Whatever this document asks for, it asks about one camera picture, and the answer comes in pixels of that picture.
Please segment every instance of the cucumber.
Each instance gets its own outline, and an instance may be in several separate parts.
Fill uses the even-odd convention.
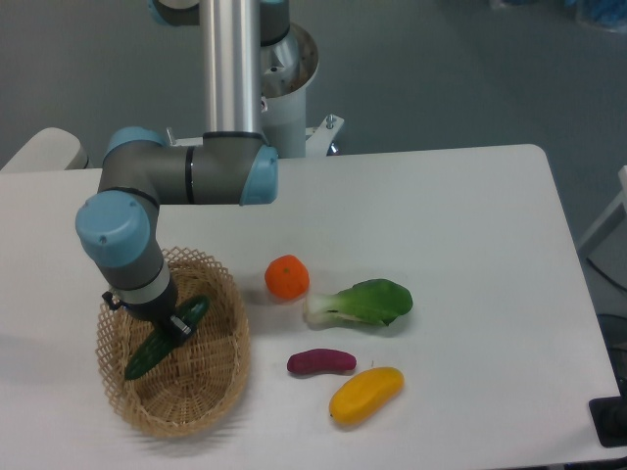
[[[209,310],[209,298],[196,296],[176,309],[176,316],[188,325],[196,326]],[[124,370],[124,380],[136,380],[170,354],[176,345],[170,336],[156,328],[139,346]]]

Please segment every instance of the vegetable leaf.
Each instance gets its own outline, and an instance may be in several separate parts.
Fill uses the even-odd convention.
[[[371,279],[335,295],[309,294],[304,314],[310,324],[349,320],[388,326],[412,308],[405,287],[388,279]]]

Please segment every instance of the white table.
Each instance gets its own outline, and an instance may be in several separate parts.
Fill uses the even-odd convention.
[[[533,146],[280,162],[266,207],[163,207],[162,247],[213,254],[245,296],[249,387],[212,431],[176,442],[110,409],[94,350],[107,285],[74,215],[99,170],[0,175],[3,468],[479,469],[621,457],[588,400],[617,395],[544,153]],[[272,305],[263,272],[293,253],[312,289],[387,277],[415,309],[389,328],[314,331]],[[346,378],[290,377],[338,348],[393,365],[404,391],[351,432],[327,406]]]

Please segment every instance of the woven basket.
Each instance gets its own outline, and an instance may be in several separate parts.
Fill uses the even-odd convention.
[[[153,330],[123,308],[100,305],[98,364],[114,411],[155,437],[187,436],[218,421],[237,402],[248,378],[250,335],[233,277],[213,257],[164,250],[179,302],[199,294],[211,304],[196,334],[138,380],[124,381],[129,358]]]

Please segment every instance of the gray floor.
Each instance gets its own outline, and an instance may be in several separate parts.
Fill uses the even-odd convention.
[[[347,120],[344,153],[534,143],[549,156],[573,237],[627,165],[627,35],[582,27],[562,1],[292,0],[320,70],[308,125]],[[0,165],[57,126],[98,162],[126,125],[200,135],[198,28],[152,22],[145,1],[0,3]],[[621,227],[595,260],[627,284]],[[627,301],[586,270],[598,311]]]

